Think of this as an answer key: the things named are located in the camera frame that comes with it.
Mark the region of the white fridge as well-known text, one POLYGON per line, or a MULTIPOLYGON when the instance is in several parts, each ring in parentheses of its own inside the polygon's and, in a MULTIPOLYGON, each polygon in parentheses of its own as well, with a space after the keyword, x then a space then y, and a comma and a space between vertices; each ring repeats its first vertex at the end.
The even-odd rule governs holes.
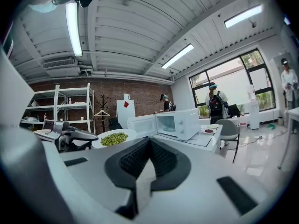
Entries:
POLYGON ((135 117, 134 100, 117 100, 116 101, 116 117, 118 123, 123 129, 127 129, 128 118, 135 117))

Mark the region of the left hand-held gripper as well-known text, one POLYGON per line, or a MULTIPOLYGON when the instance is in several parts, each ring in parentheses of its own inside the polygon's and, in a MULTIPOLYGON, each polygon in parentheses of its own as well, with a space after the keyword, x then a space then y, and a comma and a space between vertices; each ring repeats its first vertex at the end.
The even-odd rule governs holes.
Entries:
POLYGON ((98 140, 97 135, 75 128, 69 127, 67 121, 55 121, 45 119, 43 123, 42 141, 53 143, 59 152, 65 152, 67 147, 64 131, 69 141, 72 141, 70 147, 73 149, 90 149, 92 142, 98 140))

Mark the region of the white side table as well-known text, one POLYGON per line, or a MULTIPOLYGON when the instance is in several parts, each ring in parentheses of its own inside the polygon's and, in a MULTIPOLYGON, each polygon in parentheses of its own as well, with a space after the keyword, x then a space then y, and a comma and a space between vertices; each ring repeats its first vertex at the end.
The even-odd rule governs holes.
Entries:
POLYGON ((286 158, 289 146, 290 146, 293 122, 294 121, 299 122, 299 107, 291 109, 291 110, 288 110, 287 114, 288 114, 287 142, 286 142, 286 147, 285 147, 285 150, 284 150, 281 162, 278 165, 278 169, 281 169, 281 167, 282 167, 282 165, 283 165, 283 163, 285 161, 285 158, 286 158))

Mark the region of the white water dispenser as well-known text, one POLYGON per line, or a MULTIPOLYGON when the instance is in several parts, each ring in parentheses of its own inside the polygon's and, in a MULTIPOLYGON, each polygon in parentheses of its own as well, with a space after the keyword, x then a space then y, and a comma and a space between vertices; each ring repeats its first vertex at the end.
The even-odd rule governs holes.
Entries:
POLYGON ((251 130, 256 130, 260 127, 259 104, 256 98, 254 86, 252 84, 247 86, 247 95, 249 100, 249 102, 247 103, 247 109, 249 113, 249 126, 251 130))

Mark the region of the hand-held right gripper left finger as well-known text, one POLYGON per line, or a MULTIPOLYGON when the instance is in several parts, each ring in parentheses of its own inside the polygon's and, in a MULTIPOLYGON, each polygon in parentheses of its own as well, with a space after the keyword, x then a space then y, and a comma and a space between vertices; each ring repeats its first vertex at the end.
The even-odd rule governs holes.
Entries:
POLYGON ((136 189, 136 180, 150 158, 149 141, 149 138, 143 138, 106 160, 105 173, 116 187, 136 189))

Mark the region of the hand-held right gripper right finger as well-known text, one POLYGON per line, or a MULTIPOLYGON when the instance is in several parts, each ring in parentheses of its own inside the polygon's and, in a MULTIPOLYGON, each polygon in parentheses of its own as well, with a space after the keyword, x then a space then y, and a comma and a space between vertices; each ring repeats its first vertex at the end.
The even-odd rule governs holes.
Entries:
POLYGON ((156 180, 150 185, 152 191, 168 191, 177 188, 191 171, 190 159, 179 150, 151 138, 150 160, 154 166, 156 180))

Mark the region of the white ceiling pipe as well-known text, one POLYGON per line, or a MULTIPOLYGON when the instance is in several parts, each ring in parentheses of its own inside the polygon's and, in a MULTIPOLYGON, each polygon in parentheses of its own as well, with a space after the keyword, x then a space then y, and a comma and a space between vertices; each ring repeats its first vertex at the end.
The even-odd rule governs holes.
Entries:
POLYGON ((91 69, 83 69, 81 70, 85 77, 89 78, 101 78, 101 79, 119 79, 119 80, 130 80, 130 81, 140 81, 140 82, 148 82, 148 83, 157 83, 157 84, 166 84, 172 85, 174 84, 173 80, 167 80, 158 77, 151 77, 146 75, 137 75, 130 73, 122 73, 122 72, 111 72, 111 71, 93 71, 91 69))

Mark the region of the white microwave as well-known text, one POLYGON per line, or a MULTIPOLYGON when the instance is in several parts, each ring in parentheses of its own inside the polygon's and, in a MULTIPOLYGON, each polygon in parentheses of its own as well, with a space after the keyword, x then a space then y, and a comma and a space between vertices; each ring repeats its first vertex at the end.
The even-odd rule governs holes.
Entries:
POLYGON ((199 113, 195 108, 132 117, 128 118, 127 126, 129 129, 136 131, 138 137, 161 133, 186 141, 193 137, 200 129, 199 113), (164 131, 163 127, 165 125, 175 125, 176 131, 164 131))

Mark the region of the ceiling air conditioner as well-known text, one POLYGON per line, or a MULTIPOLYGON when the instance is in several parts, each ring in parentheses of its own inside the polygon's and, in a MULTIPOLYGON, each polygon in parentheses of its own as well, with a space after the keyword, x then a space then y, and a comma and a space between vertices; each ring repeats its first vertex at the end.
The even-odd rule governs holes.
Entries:
POLYGON ((78 61, 73 57, 61 57, 46 60, 43 69, 52 77, 76 77, 80 74, 78 61))

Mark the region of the grey chair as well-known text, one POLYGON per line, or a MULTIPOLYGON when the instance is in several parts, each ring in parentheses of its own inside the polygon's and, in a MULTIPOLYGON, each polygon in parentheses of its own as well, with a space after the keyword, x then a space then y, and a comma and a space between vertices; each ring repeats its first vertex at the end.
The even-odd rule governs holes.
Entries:
POLYGON ((238 152, 238 148, 239 148, 240 127, 236 126, 233 121, 228 119, 220 119, 216 121, 216 124, 222 125, 221 140, 223 140, 224 142, 226 141, 236 142, 235 154, 232 162, 234 164, 238 152))

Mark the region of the white shelf rack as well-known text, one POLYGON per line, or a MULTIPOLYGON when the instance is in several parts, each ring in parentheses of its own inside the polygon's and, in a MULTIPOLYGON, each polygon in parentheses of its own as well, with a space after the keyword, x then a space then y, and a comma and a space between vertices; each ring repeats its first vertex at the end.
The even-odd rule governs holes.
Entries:
POLYGON ((40 128, 45 119, 50 119, 83 125, 84 130, 96 133, 94 90, 87 83, 75 88, 61 88, 57 84, 54 89, 36 91, 23 118, 26 116, 39 119, 39 122, 21 122, 32 130, 40 128))

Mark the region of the black office chair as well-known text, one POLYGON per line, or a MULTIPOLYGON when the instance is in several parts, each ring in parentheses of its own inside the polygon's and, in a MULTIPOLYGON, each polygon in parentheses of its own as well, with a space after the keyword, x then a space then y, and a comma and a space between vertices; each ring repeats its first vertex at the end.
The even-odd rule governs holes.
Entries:
POLYGON ((122 129, 122 126, 118 122, 117 118, 110 118, 108 121, 109 121, 109 130, 122 129))

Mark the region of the dark coat rack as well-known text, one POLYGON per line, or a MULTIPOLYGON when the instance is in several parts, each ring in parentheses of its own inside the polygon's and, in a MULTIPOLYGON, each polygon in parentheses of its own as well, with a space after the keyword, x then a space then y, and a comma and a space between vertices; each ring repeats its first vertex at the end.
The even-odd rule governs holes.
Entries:
MULTIPOLYGON (((107 100, 109 99, 109 96, 106 96, 105 94, 100 95, 101 101, 99 102, 100 110, 103 109, 105 111, 105 106, 107 104, 107 100)), ((101 124, 102 124, 102 131, 105 132, 105 118, 104 116, 101 116, 101 124)))

